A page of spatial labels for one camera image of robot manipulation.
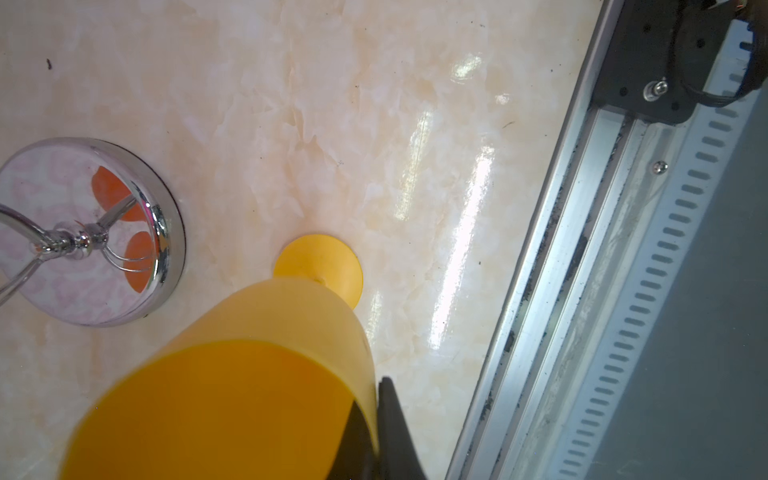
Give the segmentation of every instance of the yellow plastic bottle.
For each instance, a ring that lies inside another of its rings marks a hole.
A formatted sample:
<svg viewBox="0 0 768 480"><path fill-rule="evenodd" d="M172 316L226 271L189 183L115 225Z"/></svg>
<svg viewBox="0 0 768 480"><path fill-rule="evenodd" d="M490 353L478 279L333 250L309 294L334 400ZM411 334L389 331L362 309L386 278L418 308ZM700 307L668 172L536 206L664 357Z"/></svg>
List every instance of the yellow plastic bottle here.
<svg viewBox="0 0 768 480"><path fill-rule="evenodd" d="M374 478L361 291L346 245L299 238L94 405L60 478Z"/></svg>

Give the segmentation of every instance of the black plastic piece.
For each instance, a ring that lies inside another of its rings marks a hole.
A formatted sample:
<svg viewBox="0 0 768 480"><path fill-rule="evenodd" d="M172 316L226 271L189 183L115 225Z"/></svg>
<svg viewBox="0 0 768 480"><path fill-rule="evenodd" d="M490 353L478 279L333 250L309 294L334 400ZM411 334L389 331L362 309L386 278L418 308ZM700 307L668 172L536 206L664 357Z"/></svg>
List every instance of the black plastic piece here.
<svg viewBox="0 0 768 480"><path fill-rule="evenodd" d="M692 32L680 45L680 61L687 81L703 88L733 19L733 3L702 9L712 2L627 0L595 85L593 100L598 105L665 124L690 118L696 101L674 77L672 56L680 14L689 3L696 4L697 12ZM646 85L662 78L669 91L656 101L645 100Z"/></svg>
<svg viewBox="0 0 768 480"><path fill-rule="evenodd" d="M388 376L379 383L379 473L382 480L426 480L413 448L395 384Z"/></svg>
<svg viewBox="0 0 768 480"><path fill-rule="evenodd" d="M374 480L376 457L371 432L357 402L352 402L339 450L326 480Z"/></svg>

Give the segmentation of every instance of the beige marble tile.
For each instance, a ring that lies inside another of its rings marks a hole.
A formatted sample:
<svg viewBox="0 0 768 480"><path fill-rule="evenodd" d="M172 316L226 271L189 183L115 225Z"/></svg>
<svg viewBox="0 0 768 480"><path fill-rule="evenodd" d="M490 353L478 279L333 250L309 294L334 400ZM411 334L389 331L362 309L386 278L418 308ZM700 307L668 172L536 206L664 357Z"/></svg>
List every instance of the beige marble tile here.
<svg viewBox="0 0 768 480"><path fill-rule="evenodd" d="M56 136L132 150L177 198L188 258L128 325L0 309L0 478L53 478L90 402L316 232L357 252L378 375L441 478L599 7L3 2L0 158Z"/></svg>

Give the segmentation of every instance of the screw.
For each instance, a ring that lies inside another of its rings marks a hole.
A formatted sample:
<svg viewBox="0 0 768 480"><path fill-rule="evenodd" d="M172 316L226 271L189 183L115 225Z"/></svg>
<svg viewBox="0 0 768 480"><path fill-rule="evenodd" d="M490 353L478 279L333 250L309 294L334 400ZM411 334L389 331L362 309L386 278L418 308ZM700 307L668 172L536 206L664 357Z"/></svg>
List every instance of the screw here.
<svg viewBox="0 0 768 480"><path fill-rule="evenodd" d="M665 162L665 161L662 161L662 160L659 160L659 161L657 161L657 162L654 162L654 163L653 163L653 164L650 166L650 172L651 172L652 174L654 174L654 175L661 175L662 173L664 173L665 171L667 171L667 169L668 169L669 167L670 167L670 166L667 164L667 162Z"/></svg>
<svg viewBox="0 0 768 480"><path fill-rule="evenodd" d="M645 98L645 101L656 101L661 95L667 93L669 89L670 85L664 78L658 81L650 81L643 88L643 98Z"/></svg>
<svg viewBox="0 0 768 480"><path fill-rule="evenodd" d="M657 97L660 97L661 95L667 93L669 91L669 89L670 89L670 86L669 86L669 84L667 83L666 80L659 80L654 85L654 88L653 88L652 92Z"/></svg>

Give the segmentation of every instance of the black cable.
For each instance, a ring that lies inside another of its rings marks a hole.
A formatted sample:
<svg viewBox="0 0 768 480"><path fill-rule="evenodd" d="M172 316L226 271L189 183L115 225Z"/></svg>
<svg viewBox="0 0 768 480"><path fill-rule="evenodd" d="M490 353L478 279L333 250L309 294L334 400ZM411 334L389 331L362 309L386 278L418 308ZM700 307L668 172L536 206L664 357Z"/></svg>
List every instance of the black cable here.
<svg viewBox="0 0 768 480"><path fill-rule="evenodd" d="M736 2L731 0L730 3L736 12ZM750 61L747 64L746 71L744 72L743 79L739 85L739 89L733 96L729 95L716 95L709 92L695 88L686 79L685 71L682 65L683 46L687 44L687 39L690 34L690 30L694 26L694 20L696 19L698 5L688 5L680 13L680 23L677 29L677 33L674 36L673 46L673 65L674 76L683 86L683 89L688 93L694 101L699 104L706 105L707 107L721 108L728 104L743 98L751 91L760 88L763 81L768 74L768 35L765 31L768 30L768 25L757 25L757 18L753 15L750 18L750 29L752 30L752 51L750 52Z"/></svg>

